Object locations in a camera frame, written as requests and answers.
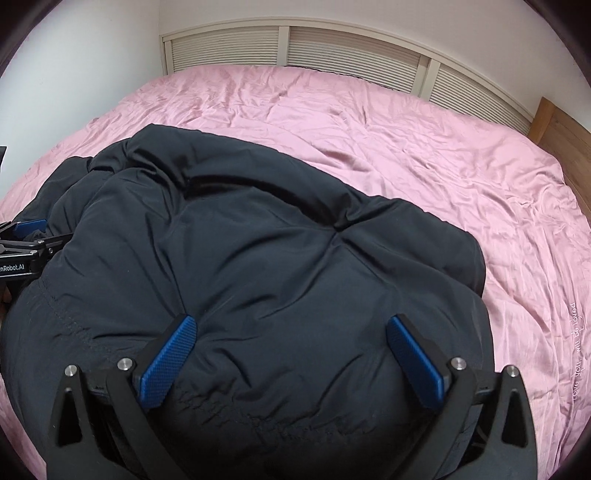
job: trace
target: wall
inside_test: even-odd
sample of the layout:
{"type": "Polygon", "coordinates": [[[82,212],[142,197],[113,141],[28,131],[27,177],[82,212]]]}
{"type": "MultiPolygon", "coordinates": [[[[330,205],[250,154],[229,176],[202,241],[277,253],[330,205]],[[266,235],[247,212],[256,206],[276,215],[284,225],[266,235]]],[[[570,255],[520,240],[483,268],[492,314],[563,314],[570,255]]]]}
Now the wall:
{"type": "Polygon", "coordinates": [[[387,31],[457,60],[531,113],[546,96],[591,129],[591,88],[522,0],[161,0],[160,33],[252,17],[325,18],[387,31]]]}
{"type": "Polygon", "coordinates": [[[69,134],[162,75],[160,0],[64,0],[0,77],[0,197],[69,134]]]}

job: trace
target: pink bedding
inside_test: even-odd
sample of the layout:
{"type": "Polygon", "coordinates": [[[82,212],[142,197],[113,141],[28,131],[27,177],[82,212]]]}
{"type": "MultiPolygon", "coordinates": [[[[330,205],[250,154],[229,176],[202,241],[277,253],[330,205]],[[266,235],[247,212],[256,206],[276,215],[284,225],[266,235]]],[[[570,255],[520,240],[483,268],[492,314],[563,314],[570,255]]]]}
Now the pink bedding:
{"type": "MultiPolygon", "coordinates": [[[[95,155],[150,123],[240,138],[369,194],[407,199],[472,233],[497,370],[530,396],[540,479],[591,416],[591,232],[558,162],[519,133],[363,80],[281,67],[203,66],[150,82],[59,143],[0,203],[12,219],[65,158],[95,155]]],[[[43,461],[0,382],[0,426],[38,478],[43,461]]]]}

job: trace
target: louvered cabinet door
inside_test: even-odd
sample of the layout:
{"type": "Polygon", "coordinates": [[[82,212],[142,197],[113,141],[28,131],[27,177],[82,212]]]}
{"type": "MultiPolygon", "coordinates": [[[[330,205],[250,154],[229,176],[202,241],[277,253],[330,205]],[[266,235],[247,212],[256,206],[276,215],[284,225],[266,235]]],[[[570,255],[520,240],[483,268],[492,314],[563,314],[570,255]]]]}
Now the louvered cabinet door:
{"type": "Polygon", "coordinates": [[[430,102],[456,112],[506,125],[524,135],[530,122],[493,92],[446,65],[441,65],[430,102]]]}
{"type": "Polygon", "coordinates": [[[171,42],[173,70],[211,63],[275,65],[279,27],[214,30],[171,42]]]}
{"type": "Polygon", "coordinates": [[[362,78],[410,93],[420,54],[347,32],[291,27],[287,64],[362,78]]]}

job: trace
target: wrinkled pink fabric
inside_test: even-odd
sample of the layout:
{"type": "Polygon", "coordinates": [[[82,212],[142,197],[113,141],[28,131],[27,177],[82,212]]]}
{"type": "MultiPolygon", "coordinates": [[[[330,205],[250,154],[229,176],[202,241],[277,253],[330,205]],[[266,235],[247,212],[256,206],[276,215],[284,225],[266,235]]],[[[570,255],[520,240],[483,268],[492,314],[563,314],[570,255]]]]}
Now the wrinkled pink fabric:
{"type": "MultiPolygon", "coordinates": [[[[150,123],[276,148],[472,233],[486,259],[496,368],[524,375],[540,479],[558,467],[591,416],[591,232],[556,159],[509,128],[352,77],[202,66],[150,82],[59,143],[13,185],[1,219],[65,158],[95,155],[150,123]]],[[[42,478],[3,391],[0,399],[2,428],[42,478]]]]}

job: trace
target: bed headboard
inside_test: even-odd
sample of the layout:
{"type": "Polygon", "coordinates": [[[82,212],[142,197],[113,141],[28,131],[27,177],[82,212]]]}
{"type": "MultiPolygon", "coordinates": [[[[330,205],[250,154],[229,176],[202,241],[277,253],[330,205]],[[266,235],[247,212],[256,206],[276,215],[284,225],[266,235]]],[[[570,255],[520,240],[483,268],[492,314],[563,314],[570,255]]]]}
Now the bed headboard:
{"type": "Polygon", "coordinates": [[[542,98],[527,136],[560,162],[564,182],[591,225],[591,132],[542,98]]]}

